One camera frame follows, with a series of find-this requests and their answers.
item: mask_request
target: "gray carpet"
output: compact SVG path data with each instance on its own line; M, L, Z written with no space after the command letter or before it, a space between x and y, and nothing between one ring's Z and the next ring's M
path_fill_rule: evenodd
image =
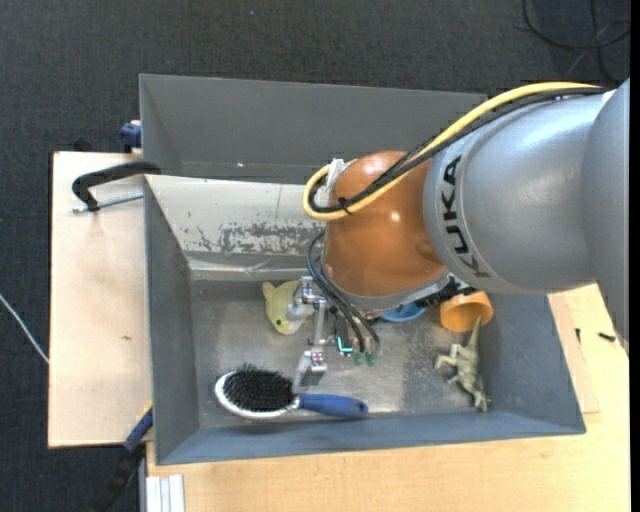
M551 38L590 46L598 30L606 41L628 28L618 21L630 5L531 0L529 13ZM629 36L599 51L552 44L527 28L519 0L0 0L0 20L0 293L45 348L49 153L79 137L121 151L139 73L488 95L630 74ZM117 460L113 447L47 449L47 385L0 307L0 511L87 510ZM134 482L113 510L136 510L136 496Z

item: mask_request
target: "metal bracket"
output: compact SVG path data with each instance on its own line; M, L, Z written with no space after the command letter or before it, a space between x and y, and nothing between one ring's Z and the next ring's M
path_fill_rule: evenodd
M327 300L323 297L318 297L313 303L314 307L317 307L315 322L313 326L313 338L309 340L309 344L324 345L327 342L327 337L324 336L324 324L327 316Z
M151 162L137 160L135 162L128 162L125 164L108 167L107 169L102 169L100 171L90 172L88 174L78 176L74 180L73 185L71 185L71 190L73 190L73 193L85 204L85 206L74 208L72 211L74 213L86 211L96 212L101 207L112 206L114 204L138 199L137 195L134 197L134 194L129 194L127 196L107 199L105 201L98 201L89 191L89 187L103 185L105 183L121 180L123 178L129 178L138 174L160 174L160 167Z
M296 385L317 386L327 369L322 350L305 350L296 369Z

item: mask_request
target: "gray bin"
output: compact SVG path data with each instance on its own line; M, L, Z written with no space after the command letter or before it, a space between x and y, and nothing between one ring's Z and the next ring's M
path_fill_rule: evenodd
M311 329L308 320L294 335L277 334L260 287L301 275L306 241L321 226L281 201L269 209L265 197L285 197L283 190L295 195L295 184L334 156L409 149L482 98L158 76L143 76L141 91L144 157L178 177L145 182L160 464L584 432L549 303L536 295L491 297L495 317L480 334L481 374L491 399L486 413L476 411L457 384L446 383L450 371L433 370L436 354L465 341L440 326L435 308L411 322L379 323L375 367L356 367L327 348L329 371L309 391L365 400L365 420L296 411L256 424L224 411L210 391L219 375L246 362L291 377ZM246 190L242 221L226 192L235 188ZM225 245L225 233L243 236L255 225L280 233L281 244Z

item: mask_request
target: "blue object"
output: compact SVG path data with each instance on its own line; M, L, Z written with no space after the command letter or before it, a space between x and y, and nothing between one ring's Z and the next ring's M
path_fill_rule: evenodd
M369 411L363 401L340 395L300 393L298 400L298 409L315 411L327 416L362 418Z
M137 124L126 123L120 128L120 141L132 148L142 147L142 128Z
M342 338L340 336L336 338L336 341L338 343L338 350L343 354L351 354L353 352L353 347L344 346L344 343L342 342Z
M409 320L419 317L424 313L425 309L427 308L421 308L417 306L415 302L410 302L409 304L403 304L399 308L386 312L382 315L382 319L387 322L408 322Z

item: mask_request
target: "brush bristles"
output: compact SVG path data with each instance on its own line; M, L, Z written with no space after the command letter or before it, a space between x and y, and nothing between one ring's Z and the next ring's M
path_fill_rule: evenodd
M269 412L284 409L293 402L291 387L292 382L278 372L244 366L226 378L223 391L241 409Z

